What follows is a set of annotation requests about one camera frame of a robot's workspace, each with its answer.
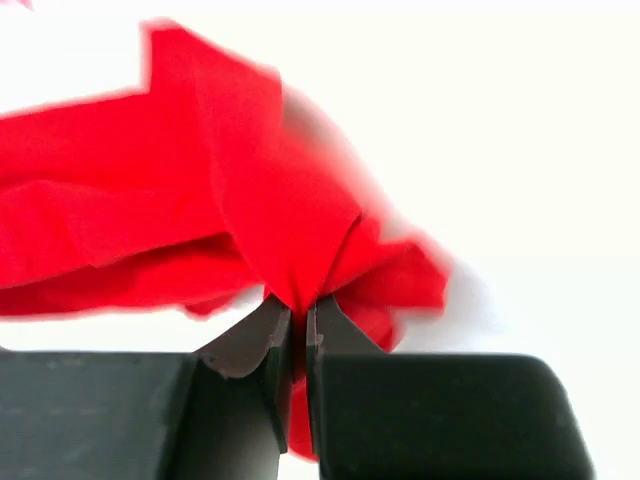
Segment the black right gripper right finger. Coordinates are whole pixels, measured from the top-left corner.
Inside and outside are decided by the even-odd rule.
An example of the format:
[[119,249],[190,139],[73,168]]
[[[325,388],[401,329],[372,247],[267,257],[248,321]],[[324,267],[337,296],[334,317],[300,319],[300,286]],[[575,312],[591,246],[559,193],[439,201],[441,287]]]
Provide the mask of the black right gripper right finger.
[[324,479],[590,479],[564,386],[518,354],[387,353],[333,297],[307,315],[307,399]]

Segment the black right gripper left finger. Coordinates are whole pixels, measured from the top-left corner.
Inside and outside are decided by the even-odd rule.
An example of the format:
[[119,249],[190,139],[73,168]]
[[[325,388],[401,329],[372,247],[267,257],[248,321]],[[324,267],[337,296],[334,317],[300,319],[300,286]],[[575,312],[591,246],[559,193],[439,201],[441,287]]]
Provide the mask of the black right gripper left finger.
[[269,297],[192,353],[3,353],[2,477],[276,478],[291,327]]

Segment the red t shirt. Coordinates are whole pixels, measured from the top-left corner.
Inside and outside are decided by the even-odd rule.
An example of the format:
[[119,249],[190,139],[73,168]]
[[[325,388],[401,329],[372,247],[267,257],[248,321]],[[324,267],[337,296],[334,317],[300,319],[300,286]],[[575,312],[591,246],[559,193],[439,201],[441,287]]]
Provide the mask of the red t shirt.
[[1,118],[1,313],[179,305],[262,286],[294,314],[334,295],[382,349],[396,308],[440,310],[449,269],[386,216],[279,76],[145,24],[147,87]]

